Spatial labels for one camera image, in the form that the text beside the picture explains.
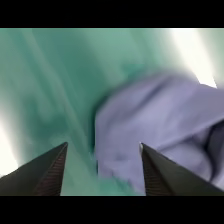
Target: lavender fabric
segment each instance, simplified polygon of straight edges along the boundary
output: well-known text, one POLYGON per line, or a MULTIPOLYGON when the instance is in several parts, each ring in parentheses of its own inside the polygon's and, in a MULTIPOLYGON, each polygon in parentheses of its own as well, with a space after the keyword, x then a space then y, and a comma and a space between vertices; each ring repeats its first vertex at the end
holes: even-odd
MULTIPOLYGON (((184 74, 143 78, 116 91, 98 110, 95 119, 98 174, 127 181, 136 192, 144 194, 139 153, 139 143, 143 142, 219 185, 222 168, 219 166, 216 175, 217 156, 211 156, 212 146, 210 151, 205 150, 205 144, 211 128, 222 120, 224 90, 201 85, 184 74)), ((218 138, 224 141, 222 130, 218 138)), ((224 155, 218 158, 222 167, 224 155)))

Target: green surface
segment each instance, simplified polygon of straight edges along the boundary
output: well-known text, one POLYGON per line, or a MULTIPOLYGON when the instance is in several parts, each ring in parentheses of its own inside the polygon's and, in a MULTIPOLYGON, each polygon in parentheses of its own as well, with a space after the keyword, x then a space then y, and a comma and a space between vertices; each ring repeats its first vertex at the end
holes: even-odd
POLYGON ((19 165, 67 141, 62 195, 134 195, 124 183, 97 177, 93 108, 146 69, 183 66, 168 32, 1 29, 0 120, 19 165))

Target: purple cloth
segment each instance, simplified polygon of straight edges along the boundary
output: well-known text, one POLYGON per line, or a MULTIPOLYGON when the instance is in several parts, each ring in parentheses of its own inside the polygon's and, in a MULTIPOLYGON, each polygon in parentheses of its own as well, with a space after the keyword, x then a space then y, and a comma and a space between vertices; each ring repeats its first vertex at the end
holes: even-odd
POLYGON ((139 153, 139 143, 143 142, 205 180, 221 185, 222 168, 216 175, 217 156, 211 156, 212 147, 208 151, 205 145, 211 127, 222 120, 222 89, 174 73, 134 82, 109 97, 96 115, 98 174, 125 180, 136 192, 144 194, 139 153))

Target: bright light spot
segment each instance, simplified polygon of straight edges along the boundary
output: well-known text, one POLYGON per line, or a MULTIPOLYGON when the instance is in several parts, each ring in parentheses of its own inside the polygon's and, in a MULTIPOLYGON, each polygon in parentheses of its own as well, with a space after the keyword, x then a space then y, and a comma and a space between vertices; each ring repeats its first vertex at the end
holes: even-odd
POLYGON ((18 164, 12 154, 9 140, 0 123, 0 175, 7 175, 18 168, 18 164))
POLYGON ((190 70, 201 84, 217 88, 213 79, 213 68, 195 28, 171 28, 175 44, 190 70))

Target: crumpled cloth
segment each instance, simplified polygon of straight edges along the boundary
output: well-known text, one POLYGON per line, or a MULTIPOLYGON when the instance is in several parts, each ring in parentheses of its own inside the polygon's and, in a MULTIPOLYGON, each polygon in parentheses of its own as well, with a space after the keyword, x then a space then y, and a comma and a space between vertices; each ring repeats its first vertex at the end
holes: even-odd
POLYGON ((101 177, 116 177, 145 194, 139 143, 223 187, 224 90, 161 73, 115 91, 95 119, 101 177))

